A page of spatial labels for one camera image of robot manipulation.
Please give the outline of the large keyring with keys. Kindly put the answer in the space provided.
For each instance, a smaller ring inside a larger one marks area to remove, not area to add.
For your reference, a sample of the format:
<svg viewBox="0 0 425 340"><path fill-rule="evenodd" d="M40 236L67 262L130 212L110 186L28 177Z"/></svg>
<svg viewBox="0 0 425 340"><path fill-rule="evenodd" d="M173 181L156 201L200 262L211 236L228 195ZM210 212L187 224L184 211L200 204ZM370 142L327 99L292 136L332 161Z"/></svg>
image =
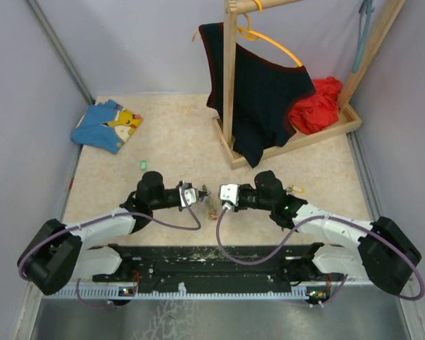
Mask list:
<svg viewBox="0 0 425 340"><path fill-rule="evenodd" d="M211 196L211 192L208 190L208 187L205 184L202 185L202 189L203 191L205 191L204 202L208 210L208 219L212 221L216 221L218 219L218 214Z"/></svg>

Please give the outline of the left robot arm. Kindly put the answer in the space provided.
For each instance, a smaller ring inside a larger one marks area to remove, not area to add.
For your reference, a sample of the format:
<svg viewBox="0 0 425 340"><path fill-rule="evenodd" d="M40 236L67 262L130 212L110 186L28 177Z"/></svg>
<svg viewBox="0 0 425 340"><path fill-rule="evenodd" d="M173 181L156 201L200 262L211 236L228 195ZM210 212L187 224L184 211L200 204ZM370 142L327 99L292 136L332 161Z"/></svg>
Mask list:
<svg viewBox="0 0 425 340"><path fill-rule="evenodd" d="M125 202L105 215L70 224L57 219L45 222L19 257L18 274L44 295L53 295L75 280L136 283L132 255L111 240L136 233L150 222L173 228L156 219L154 211L190 210L206 195L185 181L166 188L159 172L148 171Z"/></svg>

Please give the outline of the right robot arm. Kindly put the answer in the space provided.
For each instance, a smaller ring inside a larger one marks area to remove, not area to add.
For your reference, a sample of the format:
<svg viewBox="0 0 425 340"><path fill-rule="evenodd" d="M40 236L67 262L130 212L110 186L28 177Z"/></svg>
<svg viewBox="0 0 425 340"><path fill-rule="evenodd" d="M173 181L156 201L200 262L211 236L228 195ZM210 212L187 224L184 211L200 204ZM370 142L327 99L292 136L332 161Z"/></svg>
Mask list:
<svg viewBox="0 0 425 340"><path fill-rule="evenodd" d="M223 207L264 210L279 227L291 233L325 239L302 263L310 280L340 273L368 279L391 295L401 295L411 276L418 276L421 254L401 228L388 217L353 220L322 210L283 187L272 171L255 176L254 184L225 184L219 198Z"/></svg>

